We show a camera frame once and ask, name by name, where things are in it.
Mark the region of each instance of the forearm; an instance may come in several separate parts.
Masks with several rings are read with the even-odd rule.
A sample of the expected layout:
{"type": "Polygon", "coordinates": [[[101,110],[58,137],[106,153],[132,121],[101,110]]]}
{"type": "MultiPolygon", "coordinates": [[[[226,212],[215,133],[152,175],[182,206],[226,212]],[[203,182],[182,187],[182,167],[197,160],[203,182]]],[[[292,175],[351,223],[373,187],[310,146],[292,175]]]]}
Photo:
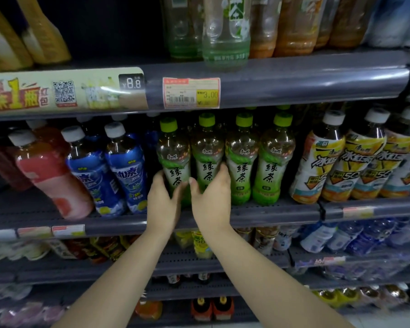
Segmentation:
{"type": "Polygon", "coordinates": [[[237,291],[266,328],[352,328],[336,311],[243,240],[230,226],[202,231],[237,291]]]}
{"type": "Polygon", "coordinates": [[[145,231],[53,328],[126,327],[169,237],[145,231]]]}

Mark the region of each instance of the right hand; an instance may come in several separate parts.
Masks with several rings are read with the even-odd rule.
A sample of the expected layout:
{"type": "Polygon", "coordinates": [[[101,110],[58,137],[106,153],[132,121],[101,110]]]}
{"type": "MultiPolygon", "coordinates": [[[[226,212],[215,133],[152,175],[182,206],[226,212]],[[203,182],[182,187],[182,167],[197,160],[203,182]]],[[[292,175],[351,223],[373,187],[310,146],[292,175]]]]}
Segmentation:
{"type": "Polygon", "coordinates": [[[218,231],[230,226],[231,177],[224,162],[211,183],[201,194],[199,184],[190,177],[193,217],[202,233],[218,231]]]}

